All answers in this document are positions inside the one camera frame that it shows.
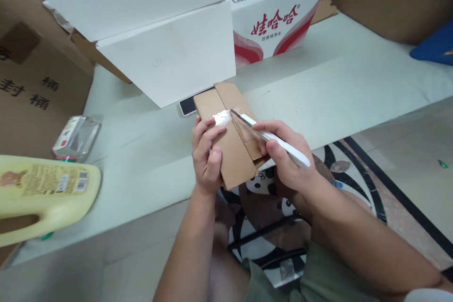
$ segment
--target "left hand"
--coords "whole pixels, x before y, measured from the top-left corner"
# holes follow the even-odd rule
[[[209,152],[212,141],[219,134],[226,131],[226,126],[215,126],[206,131],[208,126],[215,122],[214,117],[201,120],[197,115],[195,126],[192,130],[192,158],[195,169],[196,186],[208,195],[216,195],[218,188],[222,185],[220,176],[220,163],[222,162],[222,151],[214,147]]]

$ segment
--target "red wave graphic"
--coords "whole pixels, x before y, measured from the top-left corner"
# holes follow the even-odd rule
[[[253,40],[244,38],[236,31],[233,31],[233,36],[235,41],[236,67],[263,60],[264,53],[261,46]]]
[[[291,28],[288,33],[282,38],[274,50],[274,56],[290,50],[291,48],[299,47],[302,44],[305,35],[307,34],[308,28],[310,27],[311,20],[315,15],[316,8],[318,8],[319,1],[313,6],[313,8],[301,19],[297,24]]]

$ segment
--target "table surface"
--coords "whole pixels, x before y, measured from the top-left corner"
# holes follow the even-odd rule
[[[230,81],[258,119],[285,121],[315,149],[453,95],[453,67],[414,60],[410,50],[340,13],[311,26],[302,47],[240,68]],[[100,66],[84,114],[102,122],[87,159],[102,170],[99,195],[78,223],[27,242],[13,265],[191,195],[195,115],[183,117],[177,103],[159,109]]]

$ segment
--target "phone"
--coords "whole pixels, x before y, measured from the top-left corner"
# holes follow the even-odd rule
[[[194,96],[196,96],[197,94],[212,90],[213,88],[215,88],[215,86],[211,86],[210,88],[200,91],[200,92],[194,94],[193,96],[190,96],[186,99],[182,99],[179,102],[179,107],[181,108],[181,112],[183,113],[183,116],[188,117],[197,111],[197,108],[195,107],[195,102],[193,101]]]

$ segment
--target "yellow plastic jug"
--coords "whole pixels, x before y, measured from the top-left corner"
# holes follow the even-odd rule
[[[0,247],[79,221],[100,184],[101,171],[94,165],[0,155],[0,219],[39,217],[30,226],[0,234]]]

